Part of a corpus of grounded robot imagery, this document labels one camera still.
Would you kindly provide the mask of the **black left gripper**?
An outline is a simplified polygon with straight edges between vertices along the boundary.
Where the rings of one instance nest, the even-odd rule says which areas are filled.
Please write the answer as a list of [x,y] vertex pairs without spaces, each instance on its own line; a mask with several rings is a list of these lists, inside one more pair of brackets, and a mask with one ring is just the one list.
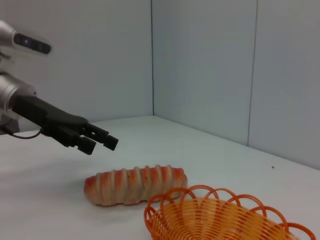
[[65,147],[91,155],[96,142],[114,151],[119,140],[81,116],[67,113],[35,96],[17,96],[13,111],[41,127],[42,134]]

